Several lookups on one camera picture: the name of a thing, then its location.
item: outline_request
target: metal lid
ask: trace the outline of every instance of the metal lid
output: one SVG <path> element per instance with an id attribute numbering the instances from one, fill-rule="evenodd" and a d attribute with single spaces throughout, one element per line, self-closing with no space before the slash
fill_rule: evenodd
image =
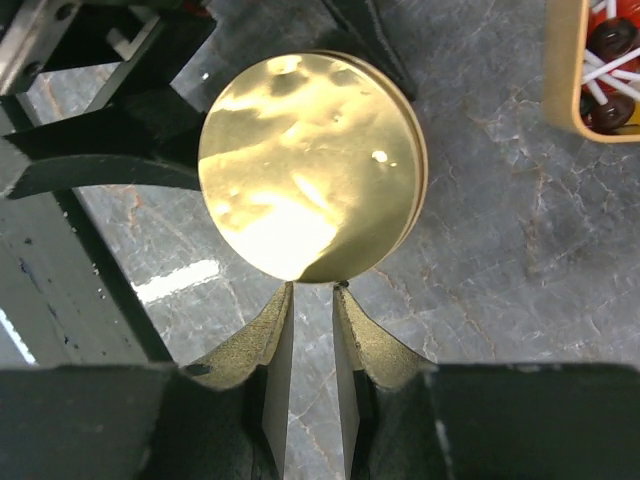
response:
<path id="1" fill-rule="evenodd" d="M 424 200 L 426 148 L 399 90 L 336 52 L 260 62 L 215 101 L 200 183 L 223 237 L 283 280 L 350 279 L 408 235 Z"/>

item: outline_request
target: gold disc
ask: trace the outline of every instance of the gold disc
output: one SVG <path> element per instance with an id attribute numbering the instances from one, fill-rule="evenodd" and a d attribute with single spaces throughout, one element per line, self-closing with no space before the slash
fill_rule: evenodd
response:
<path id="1" fill-rule="evenodd" d="M 424 139 L 393 83 L 335 52 L 238 75 L 205 121 L 207 208 L 249 263 L 308 283 L 348 280 L 408 235 L 424 200 Z"/>

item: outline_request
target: shiny gold surface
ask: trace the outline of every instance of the shiny gold surface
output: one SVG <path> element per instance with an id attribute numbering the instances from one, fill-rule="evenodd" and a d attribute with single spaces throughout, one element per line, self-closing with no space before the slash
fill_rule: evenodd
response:
<path id="1" fill-rule="evenodd" d="M 215 224 L 244 259 L 284 280 L 338 281 L 374 266 L 415 222 L 426 174 L 406 100 L 342 54 L 245 70 L 214 103 L 200 141 Z"/>

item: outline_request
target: yellow container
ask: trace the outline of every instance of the yellow container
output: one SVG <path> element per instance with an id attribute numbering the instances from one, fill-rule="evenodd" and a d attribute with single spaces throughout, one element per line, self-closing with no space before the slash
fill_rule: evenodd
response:
<path id="1" fill-rule="evenodd" d="M 589 0 L 548 0 L 542 109 L 552 125 L 601 143 L 640 142 L 640 129 L 620 135 L 589 130 L 580 117 L 582 64 L 587 44 Z M 640 114 L 640 105 L 636 112 Z M 633 122 L 638 117 L 634 114 Z"/>

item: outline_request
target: marble countertop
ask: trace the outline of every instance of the marble countertop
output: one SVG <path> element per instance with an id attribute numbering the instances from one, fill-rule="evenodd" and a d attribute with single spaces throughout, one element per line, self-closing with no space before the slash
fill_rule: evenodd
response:
<path id="1" fill-rule="evenodd" d="M 545 124 L 545 1 L 379 5 L 419 85 L 429 189 L 404 244 L 353 280 L 356 298 L 437 362 L 640 365 L 638 147 Z M 219 28 L 175 82 L 203 110 L 244 67 L 333 28 L 319 0 L 210 8 Z M 109 71 L 41 76 L 30 95 L 45 121 L 78 114 Z M 180 363 L 252 319 L 280 284 L 225 244 L 198 193 L 104 186 L 83 195 Z M 158 286 L 185 268 L 195 285 Z M 344 477 L 330 293 L 296 287 L 286 478 Z"/>

